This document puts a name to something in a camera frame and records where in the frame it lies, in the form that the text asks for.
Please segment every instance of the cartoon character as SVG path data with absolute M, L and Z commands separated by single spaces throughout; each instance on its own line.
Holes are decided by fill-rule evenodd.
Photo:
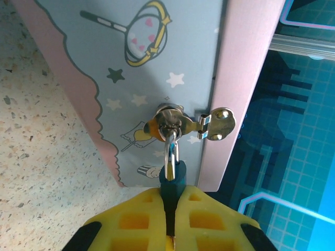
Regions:
M 130 148 L 132 145 L 138 148 L 144 148 L 156 140 L 152 136 L 143 132 L 144 125 L 145 123 L 141 121 L 140 123 L 138 123 L 137 126 L 131 129 L 129 132 L 126 132 L 125 134 L 121 134 L 121 138 L 129 142 L 129 144 L 126 147 L 124 147 L 121 150 L 121 152 L 124 152 L 126 149 Z
M 144 65 L 163 51 L 168 38 L 166 25 L 171 22 L 164 4 L 156 0 L 146 3 L 128 26 L 117 24 L 84 10 L 80 11 L 80 15 L 90 21 L 123 32 L 126 37 L 126 62 L 133 67 Z
M 148 178 L 158 178 L 161 171 L 161 166 L 140 166 L 137 168 L 137 172 L 141 175 L 147 176 Z

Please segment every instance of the metal hinge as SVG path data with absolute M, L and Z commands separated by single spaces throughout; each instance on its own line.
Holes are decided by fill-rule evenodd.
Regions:
M 233 112 L 228 108 L 217 108 L 209 115 L 201 115 L 199 121 L 193 121 L 184 113 L 184 108 L 175 104 L 161 104 L 155 116 L 144 125 L 144 132 L 165 141 L 173 129 L 181 135 L 180 138 L 192 131 L 198 132 L 199 139 L 213 141 L 224 139 L 236 125 Z

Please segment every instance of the blue grid pattern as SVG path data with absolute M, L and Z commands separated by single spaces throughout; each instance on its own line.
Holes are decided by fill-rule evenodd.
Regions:
M 281 98 L 280 102 L 304 106 L 303 116 L 281 114 L 278 125 L 294 145 L 280 189 L 281 198 L 318 211 L 335 152 L 335 62 L 315 61 L 306 56 L 281 53 L 291 69 L 300 70 L 292 79 L 311 83 L 308 102 Z M 283 90 L 293 91 L 291 86 Z M 308 95 L 305 89 L 296 88 Z M 275 206 L 267 234 L 279 250 L 307 250 L 315 218 L 283 206 Z
M 287 20 L 335 26 L 334 16 L 335 0 L 317 0 L 291 10 L 287 16 Z M 283 26 L 281 27 L 280 34 L 335 42 L 335 32 L 333 30 Z

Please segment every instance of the cabinet door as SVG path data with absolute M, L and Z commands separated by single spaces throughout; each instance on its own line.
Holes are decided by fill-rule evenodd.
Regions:
M 163 143 L 142 132 L 159 104 L 231 108 L 226 139 L 180 139 L 188 184 L 218 189 L 283 0 L 13 2 L 122 186 L 159 185 Z

